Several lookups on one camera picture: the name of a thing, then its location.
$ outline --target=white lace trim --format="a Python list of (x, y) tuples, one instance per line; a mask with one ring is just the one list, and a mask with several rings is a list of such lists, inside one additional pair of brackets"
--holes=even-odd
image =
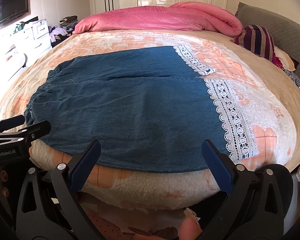
[(173, 47), (178, 55), (183, 59), (184, 62), (186, 62), (189, 67), (191, 67), (194, 71), (198, 72), (202, 76), (207, 76), (215, 71), (217, 71), (216, 68), (214, 68), (211, 65), (203, 64), (200, 60), (198, 60), (195, 56), (193, 56), (190, 49), (188, 49), (184, 45), (174, 46)]
[(206, 80), (210, 98), (217, 107), (222, 128), (226, 131), (226, 149), (230, 152), (231, 159), (237, 163), (241, 159), (258, 154), (257, 144), (249, 124), (240, 110), (238, 98), (229, 84), (224, 80)]

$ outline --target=striped pillow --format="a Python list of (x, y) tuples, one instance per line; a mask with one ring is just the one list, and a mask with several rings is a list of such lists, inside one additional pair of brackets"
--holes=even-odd
[(243, 29), (240, 36), (234, 38), (234, 43), (277, 65), (273, 38), (266, 28), (249, 25)]

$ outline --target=pink comforter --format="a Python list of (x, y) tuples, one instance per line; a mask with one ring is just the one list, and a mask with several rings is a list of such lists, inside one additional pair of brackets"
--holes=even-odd
[(173, 30), (220, 32), (236, 37), (242, 23), (227, 10), (202, 2), (180, 2), (170, 7), (141, 6), (91, 15), (80, 21), (73, 32), (112, 30)]

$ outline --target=television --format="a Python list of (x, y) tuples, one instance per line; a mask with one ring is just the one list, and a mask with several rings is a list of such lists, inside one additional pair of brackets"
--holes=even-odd
[(0, 26), (29, 11), (28, 0), (0, 0)]

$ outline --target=denim fabric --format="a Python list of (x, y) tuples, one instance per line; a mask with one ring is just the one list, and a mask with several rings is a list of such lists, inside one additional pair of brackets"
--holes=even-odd
[(207, 165), (201, 143), (229, 155), (219, 114), (202, 78), (173, 47), (77, 57), (49, 72), (25, 112), (51, 123), (42, 140), (74, 155), (95, 138), (102, 166), (173, 173)]

